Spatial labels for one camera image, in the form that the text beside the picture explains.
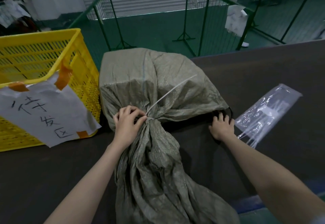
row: orange tape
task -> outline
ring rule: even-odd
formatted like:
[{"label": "orange tape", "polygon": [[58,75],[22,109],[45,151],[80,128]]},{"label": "orange tape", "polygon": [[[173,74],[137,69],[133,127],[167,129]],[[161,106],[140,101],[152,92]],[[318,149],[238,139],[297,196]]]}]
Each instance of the orange tape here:
[{"label": "orange tape", "polygon": [[54,83],[54,85],[60,90],[62,91],[62,89],[64,87],[67,86],[67,84],[70,81],[72,75],[72,69],[67,68],[63,62],[61,63],[61,68],[59,71],[59,77],[57,79],[57,81]]},{"label": "orange tape", "polygon": [[29,91],[23,82],[10,83],[8,87],[13,91],[19,91],[19,92]]},{"label": "orange tape", "polygon": [[77,132],[77,134],[81,139],[89,137],[87,131]]}]

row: green metal frame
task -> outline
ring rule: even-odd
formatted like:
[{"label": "green metal frame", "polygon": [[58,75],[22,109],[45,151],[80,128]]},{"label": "green metal frame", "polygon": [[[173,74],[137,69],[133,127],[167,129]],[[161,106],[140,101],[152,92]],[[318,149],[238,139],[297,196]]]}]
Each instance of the green metal frame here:
[{"label": "green metal frame", "polygon": [[125,42],[123,40],[123,37],[122,37],[122,33],[121,33],[121,29],[120,29],[120,26],[119,26],[119,23],[118,23],[118,20],[117,20],[117,17],[116,17],[116,13],[115,13],[115,9],[114,9],[114,6],[113,6],[113,2],[112,0],[109,0],[110,2],[110,5],[111,5],[111,11],[103,11],[103,13],[113,13],[114,15],[114,19],[116,21],[116,26],[117,26],[117,29],[118,29],[118,32],[119,32],[119,37],[120,37],[120,43],[115,47],[115,48],[112,48],[109,44],[109,40],[108,40],[108,35],[104,29],[104,23],[103,23],[103,20],[101,19],[100,17],[100,13],[98,12],[98,9],[97,9],[97,5],[101,2],[101,1],[106,1],[106,0],[94,0],[91,5],[82,13],[80,14],[76,19],[75,21],[73,21],[71,23],[71,25],[68,27],[68,28],[75,28],[75,27],[78,27],[78,23],[83,21],[85,19],[85,17],[87,17],[87,15],[89,13],[92,12],[92,9],[94,10],[95,12],[95,15],[97,17],[97,20],[98,20],[98,23],[100,25],[100,29],[103,33],[103,36],[104,36],[104,39],[105,39],[105,42],[107,44],[107,47],[108,47],[108,50],[109,51],[112,51],[112,50],[124,50],[124,49],[131,49],[131,48],[135,48],[136,46],[131,46],[130,44],[128,44],[127,42]]},{"label": "green metal frame", "polygon": [[[188,16],[189,16],[188,15],[188,10],[189,10],[189,8],[188,8],[188,0],[186,0],[186,4],[185,4],[185,18],[184,18],[183,33],[176,40],[173,40],[173,42],[175,42],[175,41],[183,41],[193,56],[201,56],[201,54],[202,54],[202,47],[203,47],[203,44],[204,44],[203,42],[204,42],[204,37],[205,37],[205,29],[206,29],[206,24],[207,24],[206,22],[207,22],[208,8],[211,7],[211,6],[209,6],[210,1],[211,0],[206,0],[206,3],[205,3],[205,9],[204,9],[204,16],[203,16],[203,21],[202,21],[201,33],[200,33],[200,41],[199,41],[198,53],[196,54],[194,52],[194,50],[192,49],[192,47],[189,45],[189,42],[188,42],[189,40],[193,40],[193,39],[196,39],[196,38],[191,37],[186,32],[186,26],[187,26],[186,21],[187,21]],[[225,3],[226,5],[240,5],[240,4],[238,4],[238,3],[234,2],[234,1],[231,1],[231,0],[219,0],[219,1],[222,1],[223,4]],[[254,23],[254,16],[256,14],[256,11],[253,11],[253,10],[251,10],[249,8],[245,8],[245,11],[248,14],[248,20],[247,20],[247,24],[246,24],[244,33],[243,33],[242,37],[240,38],[240,40],[238,42],[236,50],[240,50],[240,48],[242,47],[242,43],[243,43],[243,41],[244,41],[244,39],[246,37],[246,34],[247,34],[249,28]]]},{"label": "green metal frame", "polygon": [[[285,36],[287,35],[287,33],[289,32],[290,28],[292,27],[292,25],[294,24],[295,20],[297,19],[298,15],[300,14],[301,10],[303,9],[303,7],[305,6],[307,0],[303,0],[303,2],[301,3],[300,7],[298,8],[297,12],[295,13],[294,17],[292,18],[292,20],[290,21],[290,24],[288,25],[287,29],[285,30],[285,32],[283,33],[282,37],[279,39],[279,38],[276,38],[272,35],[270,35],[269,33],[266,33],[260,29],[258,29],[258,25],[253,25],[252,29],[254,29],[255,31],[279,42],[279,43],[282,43],[282,44],[286,44],[286,42],[284,42],[284,38]],[[261,3],[259,2],[259,4],[257,5],[256,9],[255,9],[255,14],[258,10],[258,8],[261,6]]]}]

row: forearm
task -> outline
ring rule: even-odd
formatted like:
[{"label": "forearm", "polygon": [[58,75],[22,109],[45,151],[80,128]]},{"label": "forearm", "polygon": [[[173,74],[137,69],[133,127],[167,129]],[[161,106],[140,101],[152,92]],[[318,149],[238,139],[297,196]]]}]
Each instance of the forearm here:
[{"label": "forearm", "polygon": [[224,143],[262,201],[283,223],[309,223],[325,214],[325,204],[289,170],[249,147],[235,135]]},{"label": "forearm", "polygon": [[45,224],[90,224],[123,150],[118,143],[112,142]]}]

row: hand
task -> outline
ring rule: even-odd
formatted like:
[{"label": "hand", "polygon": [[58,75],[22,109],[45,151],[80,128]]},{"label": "hand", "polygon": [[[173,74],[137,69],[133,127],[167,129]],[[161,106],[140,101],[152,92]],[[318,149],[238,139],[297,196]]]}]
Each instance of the hand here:
[{"label": "hand", "polygon": [[[138,115],[142,117],[134,124],[134,119]],[[129,105],[128,107],[121,108],[120,111],[113,116],[113,119],[116,126],[113,142],[120,145],[123,149],[126,149],[135,140],[147,116],[145,116],[144,111]]]},{"label": "hand", "polygon": [[216,140],[223,141],[227,137],[235,136],[235,120],[231,119],[231,122],[229,124],[229,116],[225,116],[225,121],[223,120],[223,115],[220,112],[219,113],[219,119],[214,116],[212,126],[209,126],[209,130],[212,134],[212,136]]}]

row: crate rim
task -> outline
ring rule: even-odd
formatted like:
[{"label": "crate rim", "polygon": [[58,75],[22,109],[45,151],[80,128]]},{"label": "crate rim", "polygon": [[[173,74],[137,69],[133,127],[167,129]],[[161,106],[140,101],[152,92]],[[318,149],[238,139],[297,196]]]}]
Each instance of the crate rim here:
[{"label": "crate rim", "polygon": [[[75,41],[75,39],[81,34],[81,29],[80,28],[72,28],[72,29],[63,29],[63,30],[55,30],[55,31],[48,31],[48,32],[35,32],[35,33],[26,33],[26,34],[17,34],[17,35],[9,35],[9,36],[3,36],[2,38],[5,37],[28,37],[31,34],[51,34],[51,33],[58,33],[60,31],[75,31],[74,35],[71,37],[69,43],[67,44],[67,46],[64,48],[64,50],[61,52],[61,54],[59,55],[59,57],[56,59],[55,63],[53,64],[53,66],[51,67],[51,69],[47,72],[47,74],[41,78],[36,78],[36,79],[27,79],[23,82],[26,85],[31,85],[31,84],[36,84],[42,81],[47,80],[48,78],[50,78],[55,72],[56,69],[58,69],[59,64],[62,62],[63,60],[63,56],[66,55],[66,52],[71,48],[73,42]],[[0,88],[6,87],[8,85],[10,85],[11,83],[15,83],[14,82],[7,82],[7,83],[2,83],[0,84]]]}]

